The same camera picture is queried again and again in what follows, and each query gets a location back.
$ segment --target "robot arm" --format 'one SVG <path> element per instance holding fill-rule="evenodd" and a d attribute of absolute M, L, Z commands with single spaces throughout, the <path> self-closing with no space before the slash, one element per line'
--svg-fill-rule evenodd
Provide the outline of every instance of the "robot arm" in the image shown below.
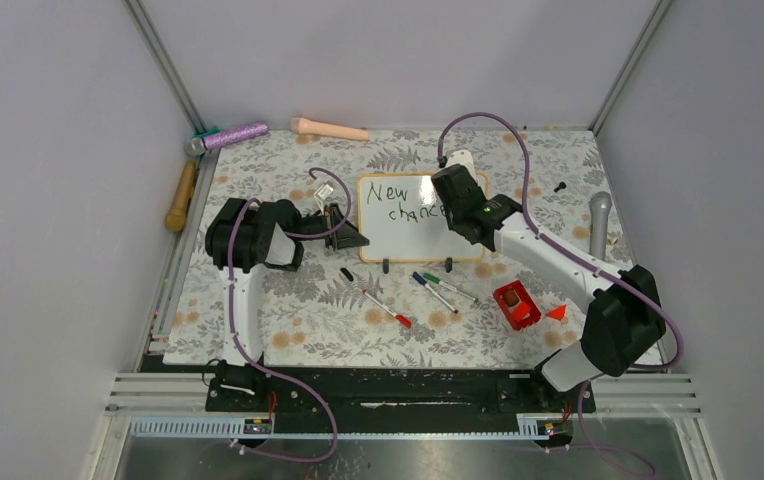
<path fill-rule="evenodd" d="M 471 244 L 513 258 L 556 284 L 586 314 L 582 338 L 541 362 L 534 374 L 554 393 L 596 375 L 620 376 L 665 333 L 665 322 L 629 292 L 556 251 L 524 222 L 521 205 L 505 195 L 485 197 L 464 165 L 432 176 L 445 206 L 447 226 Z M 555 235 L 551 238 L 602 272 L 620 277 L 658 303 L 653 276 L 643 267 L 628 272 L 602 262 Z"/>
<path fill-rule="evenodd" d="M 219 270 L 223 287 L 223 359 L 231 365 L 245 365 L 246 359 L 235 348 L 232 327 L 229 324 L 229 239 L 246 200 L 230 198 L 208 227 L 205 251 Z M 235 331 L 244 351 L 259 359 L 263 350 L 258 324 L 258 311 L 263 294 L 261 282 L 267 269 L 296 272 L 302 263 L 304 248 L 299 240 L 288 234 L 299 234 L 305 240 L 320 238 L 333 225 L 343 220 L 336 203 L 323 207 L 323 214 L 303 217 L 290 200 L 262 202 L 257 210 L 250 209 L 238 227 L 232 247 L 234 272 L 233 304 Z M 367 245 L 350 222 L 344 222 L 336 232 L 323 237 L 327 247 L 334 250 Z"/>

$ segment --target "red marker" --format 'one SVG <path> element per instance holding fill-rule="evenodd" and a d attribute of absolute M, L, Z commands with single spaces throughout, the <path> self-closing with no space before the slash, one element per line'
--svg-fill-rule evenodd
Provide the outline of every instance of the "red marker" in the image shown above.
<path fill-rule="evenodd" d="M 388 312 L 389 315 L 399 320 L 400 323 L 406 326 L 406 328 L 411 328 L 411 320 L 406 318 L 404 315 L 400 315 L 399 313 L 394 312 L 393 310 L 388 308 L 385 304 L 383 304 L 379 300 L 376 300 L 376 297 L 367 293 L 367 290 L 362 290 L 361 293 L 363 293 L 365 297 L 369 298 L 371 302 L 375 303 L 376 305 L 379 305 L 379 308 L 381 308 L 382 310 L 385 310 L 386 312 Z"/>

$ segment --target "purple microphone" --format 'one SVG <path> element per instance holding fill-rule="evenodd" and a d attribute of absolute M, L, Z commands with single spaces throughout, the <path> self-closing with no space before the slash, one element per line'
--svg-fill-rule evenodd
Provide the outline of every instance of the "purple microphone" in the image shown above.
<path fill-rule="evenodd" d="M 223 148 L 227 145 L 243 142 L 250 138 L 260 137 L 267 133 L 267 124 L 264 122 L 251 123 L 241 127 L 217 132 L 204 137 L 194 137 L 185 143 L 185 153 L 192 157 L 198 157 L 206 150 Z"/>

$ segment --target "blue marker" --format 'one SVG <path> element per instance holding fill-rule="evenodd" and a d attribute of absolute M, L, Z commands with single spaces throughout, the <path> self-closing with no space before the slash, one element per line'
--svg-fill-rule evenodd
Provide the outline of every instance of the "blue marker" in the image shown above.
<path fill-rule="evenodd" d="M 441 303 L 443 303 L 444 306 L 452 310 L 453 313 L 459 313 L 459 311 L 456 310 L 456 307 L 450 305 L 450 302 L 448 302 L 444 297 L 442 297 L 440 293 L 436 292 L 434 288 L 430 287 L 429 284 L 426 283 L 426 279 L 421 277 L 419 273 L 414 272 L 411 274 L 411 276 L 414 277 L 415 280 L 417 280 L 417 283 L 423 285 L 424 287 L 426 287 L 427 290 L 432 292 L 432 295 L 435 295 L 435 298 L 437 298 L 438 300 L 441 300 Z"/>

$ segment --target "red wire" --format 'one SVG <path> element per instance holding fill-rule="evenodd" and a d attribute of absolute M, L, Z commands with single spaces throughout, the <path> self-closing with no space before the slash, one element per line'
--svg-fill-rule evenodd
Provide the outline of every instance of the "red wire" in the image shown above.
<path fill-rule="evenodd" d="M 565 413 L 562 415 L 562 423 L 567 422 L 567 419 L 570 418 L 572 405 L 570 400 L 565 402 Z"/>
<path fill-rule="evenodd" d="M 276 392 L 270 392 L 267 394 L 267 418 L 270 420 L 270 428 L 273 428 L 273 412 L 276 411 L 276 404 L 279 403 L 279 397 L 276 396 Z"/>

